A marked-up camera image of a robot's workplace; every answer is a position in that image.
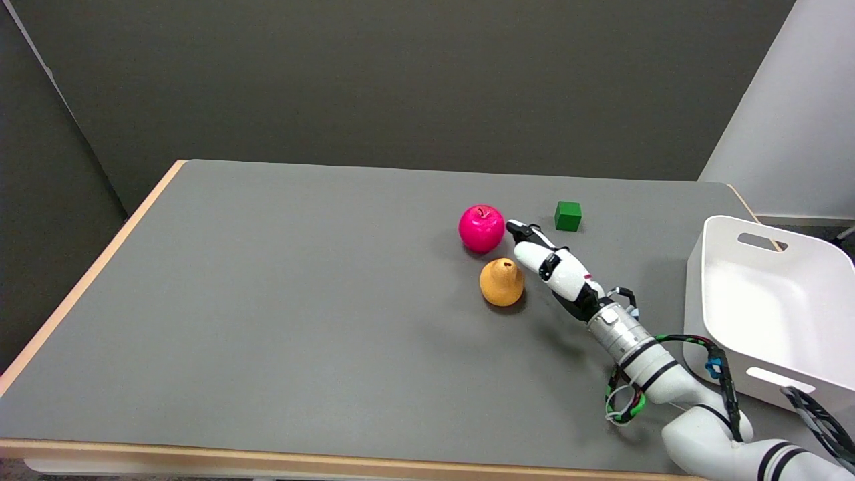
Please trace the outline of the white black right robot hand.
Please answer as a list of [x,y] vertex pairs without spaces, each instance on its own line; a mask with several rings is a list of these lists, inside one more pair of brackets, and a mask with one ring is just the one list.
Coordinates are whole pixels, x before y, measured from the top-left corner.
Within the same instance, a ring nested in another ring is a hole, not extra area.
[[568,247],[556,246],[534,223],[508,220],[505,228],[517,264],[537,274],[572,317],[588,323],[602,309],[605,290]]

